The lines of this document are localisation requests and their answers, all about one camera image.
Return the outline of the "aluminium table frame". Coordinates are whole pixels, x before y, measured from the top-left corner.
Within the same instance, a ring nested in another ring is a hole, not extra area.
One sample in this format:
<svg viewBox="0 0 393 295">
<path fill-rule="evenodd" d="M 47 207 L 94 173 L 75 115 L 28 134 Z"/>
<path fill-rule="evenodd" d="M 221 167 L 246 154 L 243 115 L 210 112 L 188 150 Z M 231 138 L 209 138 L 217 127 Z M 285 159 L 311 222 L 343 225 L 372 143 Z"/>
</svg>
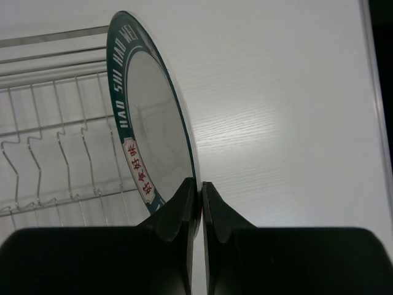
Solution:
<svg viewBox="0 0 393 295">
<path fill-rule="evenodd" d="M 392 181 L 392 1 L 361 1 L 360 7 L 386 174 Z"/>
</svg>

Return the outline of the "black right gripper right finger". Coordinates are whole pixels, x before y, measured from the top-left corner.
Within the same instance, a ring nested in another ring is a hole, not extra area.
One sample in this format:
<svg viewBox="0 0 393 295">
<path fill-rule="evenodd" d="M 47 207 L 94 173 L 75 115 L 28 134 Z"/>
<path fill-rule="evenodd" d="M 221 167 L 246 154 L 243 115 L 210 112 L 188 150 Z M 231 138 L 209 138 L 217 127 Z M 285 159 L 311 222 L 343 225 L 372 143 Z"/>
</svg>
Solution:
<svg viewBox="0 0 393 295">
<path fill-rule="evenodd" d="M 360 227 L 257 227 L 202 188 L 209 294 L 391 294 L 392 262 Z"/>
</svg>

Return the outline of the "green rim lettered plate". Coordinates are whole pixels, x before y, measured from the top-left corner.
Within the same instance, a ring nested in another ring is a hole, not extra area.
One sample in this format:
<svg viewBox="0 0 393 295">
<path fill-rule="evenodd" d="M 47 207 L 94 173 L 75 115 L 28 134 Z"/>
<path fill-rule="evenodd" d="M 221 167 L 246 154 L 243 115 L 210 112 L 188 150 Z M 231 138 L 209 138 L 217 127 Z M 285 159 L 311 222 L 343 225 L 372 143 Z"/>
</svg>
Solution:
<svg viewBox="0 0 393 295">
<path fill-rule="evenodd" d="M 149 213 L 185 179 L 201 190 L 195 136 L 182 89 L 151 30 L 126 10 L 112 17 L 106 39 L 112 110 L 123 154 Z"/>
</svg>

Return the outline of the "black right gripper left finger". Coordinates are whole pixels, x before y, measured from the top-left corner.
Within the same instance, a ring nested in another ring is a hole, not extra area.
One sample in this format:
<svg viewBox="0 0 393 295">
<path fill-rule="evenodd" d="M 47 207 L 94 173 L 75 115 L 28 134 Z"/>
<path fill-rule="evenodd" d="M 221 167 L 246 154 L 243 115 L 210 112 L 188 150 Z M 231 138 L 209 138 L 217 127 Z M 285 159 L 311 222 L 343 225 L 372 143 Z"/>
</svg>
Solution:
<svg viewBox="0 0 393 295">
<path fill-rule="evenodd" d="M 2 294 L 190 294 L 197 190 L 137 226 L 37 227 L 1 246 Z"/>
</svg>

